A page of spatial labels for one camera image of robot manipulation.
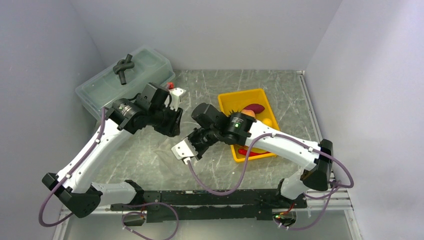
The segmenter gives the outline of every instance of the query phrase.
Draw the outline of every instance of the orange fruit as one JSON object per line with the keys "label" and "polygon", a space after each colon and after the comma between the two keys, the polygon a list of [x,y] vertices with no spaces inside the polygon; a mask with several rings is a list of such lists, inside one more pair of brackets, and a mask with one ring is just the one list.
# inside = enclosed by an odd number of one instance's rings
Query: orange fruit
{"label": "orange fruit", "polygon": [[261,122],[267,125],[268,127],[271,127],[271,128],[273,127],[273,121],[271,121],[271,119],[269,118],[264,118]]}
{"label": "orange fruit", "polygon": [[241,110],[241,113],[256,118],[255,112],[252,110],[243,109]]}

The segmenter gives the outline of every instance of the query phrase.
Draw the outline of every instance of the white enclosure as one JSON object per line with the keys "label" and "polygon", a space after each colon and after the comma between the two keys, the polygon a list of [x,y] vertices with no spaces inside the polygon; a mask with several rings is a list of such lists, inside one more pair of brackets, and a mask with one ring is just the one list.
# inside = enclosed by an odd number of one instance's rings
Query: white enclosure
{"label": "white enclosure", "polygon": [[95,124],[74,90],[142,44],[174,69],[305,70],[363,238],[424,239],[423,1],[15,0],[0,22],[1,239],[52,239],[41,178]]}

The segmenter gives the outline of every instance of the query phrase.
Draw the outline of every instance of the gray tabletop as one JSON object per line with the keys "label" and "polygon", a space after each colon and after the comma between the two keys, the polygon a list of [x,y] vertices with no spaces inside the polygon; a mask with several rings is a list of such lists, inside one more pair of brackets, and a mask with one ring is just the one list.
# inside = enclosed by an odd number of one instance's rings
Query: gray tabletop
{"label": "gray tabletop", "polygon": [[[200,103],[219,109],[218,95],[249,89],[265,90],[272,111],[282,132],[305,140],[317,141],[303,87],[296,71],[280,70],[184,70],[175,71],[177,87],[187,90],[180,105],[184,109],[181,135],[163,136],[152,127],[138,131],[100,170],[97,183],[120,183],[131,179],[144,190],[202,189],[182,161],[176,160],[171,147],[198,125],[191,112]],[[239,180],[243,168],[236,163],[230,146],[217,143],[209,148],[194,170],[213,189],[229,189]],[[249,161],[240,189],[276,188],[299,167],[281,157]]]}

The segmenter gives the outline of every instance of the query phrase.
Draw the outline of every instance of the black motor joint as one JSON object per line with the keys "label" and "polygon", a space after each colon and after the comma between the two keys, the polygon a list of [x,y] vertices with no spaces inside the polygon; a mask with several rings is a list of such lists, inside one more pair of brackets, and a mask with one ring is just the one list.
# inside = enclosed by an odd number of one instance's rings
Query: black motor joint
{"label": "black motor joint", "polygon": [[201,159],[206,150],[216,142],[228,145],[244,145],[246,138],[250,137],[249,129],[255,119],[241,112],[234,112],[226,116],[211,104],[201,103],[191,113],[200,128],[195,128],[188,140],[198,152],[197,158]]}
{"label": "black motor joint", "polygon": [[171,101],[168,89],[150,82],[134,102],[126,98],[113,102],[106,116],[118,124],[119,130],[125,129],[131,134],[152,126],[160,134],[175,137],[180,134],[183,110],[173,110],[165,105],[167,98]]}

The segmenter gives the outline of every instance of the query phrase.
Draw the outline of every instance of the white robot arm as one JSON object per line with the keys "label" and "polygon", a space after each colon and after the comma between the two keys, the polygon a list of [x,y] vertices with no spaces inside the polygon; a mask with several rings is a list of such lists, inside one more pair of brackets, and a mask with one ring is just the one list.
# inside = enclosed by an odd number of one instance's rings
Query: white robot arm
{"label": "white robot arm", "polygon": [[[100,140],[98,134],[101,128],[67,166],[57,174],[47,173],[42,182],[50,190],[63,182],[54,194],[79,218],[86,217],[99,206],[142,203],[144,191],[131,180],[110,184],[95,183],[93,180],[110,154],[137,130],[153,126],[155,131],[163,135],[179,135],[183,113],[179,104],[185,93],[181,88],[166,89],[148,83],[134,102],[126,98],[116,100],[107,111]],[[94,148],[86,159],[71,172],[92,146]]]}
{"label": "white robot arm", "polygon": [[333,144],[330,141],[324,139],[318,143],[303,140],[240,112],[226,116],[206,103],[197,106],[191,117],[201,128],[195,129],[172,147],[175,157],[185,164],[201,159],[205,151],[218,141],[241,146],[250,146],[255,141],[256,148],[275,153],[301,166],[295,174],[280,181],[277,189],[283,198],[291,201],[308,189],[328,189],[332,161],[316,152],[331,155]]}

